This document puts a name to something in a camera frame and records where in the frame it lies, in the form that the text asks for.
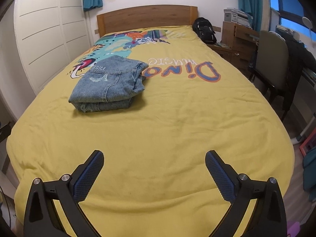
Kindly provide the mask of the blue denim jacket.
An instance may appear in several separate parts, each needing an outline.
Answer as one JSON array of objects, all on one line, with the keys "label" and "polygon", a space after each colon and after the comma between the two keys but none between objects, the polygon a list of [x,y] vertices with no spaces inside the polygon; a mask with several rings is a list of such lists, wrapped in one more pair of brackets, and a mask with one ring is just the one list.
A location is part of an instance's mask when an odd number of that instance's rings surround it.
[{"label": "blue denim jacket", "polygon": [[99,112],[130,107],[145,90],[142,72],[148,64],[111,56],[93,65],[73,89],[69,103],[81,112]]}]

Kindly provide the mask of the grey upholstered chair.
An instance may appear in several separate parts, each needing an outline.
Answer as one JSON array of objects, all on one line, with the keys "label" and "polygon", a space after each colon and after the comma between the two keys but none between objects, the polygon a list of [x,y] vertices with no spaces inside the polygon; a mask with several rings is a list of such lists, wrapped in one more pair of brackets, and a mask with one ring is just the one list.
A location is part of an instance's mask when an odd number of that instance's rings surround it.
[{"label": "grey upholstered chair", "polygon": [[284,96],[288,73],[289,51],[285,39],[276,32],[261,31],[256,65],[251,75],[270,90],[269,102]]}]

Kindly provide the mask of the yellow dinosaur print bedspread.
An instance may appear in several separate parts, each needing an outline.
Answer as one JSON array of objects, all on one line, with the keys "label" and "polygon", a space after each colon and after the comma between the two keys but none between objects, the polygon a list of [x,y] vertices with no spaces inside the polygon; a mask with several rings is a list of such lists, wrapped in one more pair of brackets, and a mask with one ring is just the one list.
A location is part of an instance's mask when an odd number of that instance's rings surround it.
[{"label": "yellow dinosaur print bedspread", "polygon": [[[79,112],[75,85],[113,55],[148,64],[145,90],[128,109]],[[7,141],[17,220],[35,178],[57,180],[94,150],[105,163],[81,207],[102,236],[208,236],[229,207],[205,166],[209,150],[251,179],[276,178],[282,193],[294,166],[267,100],[188,26],[105,36],[39,92]]]}]

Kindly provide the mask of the wooden desk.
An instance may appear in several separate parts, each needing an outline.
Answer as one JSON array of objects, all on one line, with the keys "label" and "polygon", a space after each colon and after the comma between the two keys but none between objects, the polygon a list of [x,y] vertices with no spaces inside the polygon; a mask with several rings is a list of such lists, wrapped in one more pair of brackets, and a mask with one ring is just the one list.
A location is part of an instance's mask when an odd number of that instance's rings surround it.
[{"label": "wooden desk", "polygon": [[220,43],[207,46],[248,77],[248,66],[258,41],[259,32],[236,23],[223,22]]}]

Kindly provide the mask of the white panelled wardrobe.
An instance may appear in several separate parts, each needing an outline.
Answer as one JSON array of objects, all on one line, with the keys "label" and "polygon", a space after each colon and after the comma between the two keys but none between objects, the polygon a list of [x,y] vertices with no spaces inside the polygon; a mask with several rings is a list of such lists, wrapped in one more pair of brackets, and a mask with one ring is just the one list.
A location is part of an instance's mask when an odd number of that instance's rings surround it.
[{"label": "white panelled wardrobe", "polygon": [[14,32],[35,94],[91,46],[82,0],[15,0]]}]

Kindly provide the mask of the white desk lamp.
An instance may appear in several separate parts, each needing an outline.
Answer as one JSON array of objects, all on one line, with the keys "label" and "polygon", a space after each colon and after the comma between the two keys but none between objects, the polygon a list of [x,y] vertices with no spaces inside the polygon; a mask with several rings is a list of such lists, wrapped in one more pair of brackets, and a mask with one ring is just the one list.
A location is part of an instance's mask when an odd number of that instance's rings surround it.
[{"label": "white desk lamp", "polygon": [[311,44],[312,44],[312,47],[315,46],[315,42],[313,41],[312,39],[312,28],[313,28],[313,24],[312,22],[309,20],[309,18],[307,17],[302,17],[302,22],[303,24],[305,25],[306,28],[308,28],[309,30],[309,37],[310,37],[310,40],[311,40]]}]

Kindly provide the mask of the black backpack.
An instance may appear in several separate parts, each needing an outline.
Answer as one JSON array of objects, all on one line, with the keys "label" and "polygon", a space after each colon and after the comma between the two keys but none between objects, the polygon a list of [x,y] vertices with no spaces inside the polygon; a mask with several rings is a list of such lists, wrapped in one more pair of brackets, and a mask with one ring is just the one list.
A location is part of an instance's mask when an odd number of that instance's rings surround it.
[{"label": "black backpack", "polygon": [[205,44],[216,44],[217,39],[212,24],[206,18],[197,18],[193,25],[192,30]]}]

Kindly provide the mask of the white storage boxes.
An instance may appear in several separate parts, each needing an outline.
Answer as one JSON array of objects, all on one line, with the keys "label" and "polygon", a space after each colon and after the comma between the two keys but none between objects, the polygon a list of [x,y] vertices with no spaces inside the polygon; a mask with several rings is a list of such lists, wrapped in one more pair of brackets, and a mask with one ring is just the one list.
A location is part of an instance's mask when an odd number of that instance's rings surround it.
[{"label": "white storage boxes", "polygon": [[252,28],[253,17],[237,10],[235,8],[227,8],[223,10],[224,12],[224,21],[229,23],[236,23],[248,28]]}]

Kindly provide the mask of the wooden headboard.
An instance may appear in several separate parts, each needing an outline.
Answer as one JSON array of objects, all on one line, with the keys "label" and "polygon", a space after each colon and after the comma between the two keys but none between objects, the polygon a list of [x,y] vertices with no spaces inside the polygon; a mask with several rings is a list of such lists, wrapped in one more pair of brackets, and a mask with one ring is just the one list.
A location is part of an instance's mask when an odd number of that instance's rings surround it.
[{"label": "wooden headboard", "polygon": [[139,28],[192,25],[197,18],[198,8],[187,5],[146,5],[96,16],[100,37]]}]

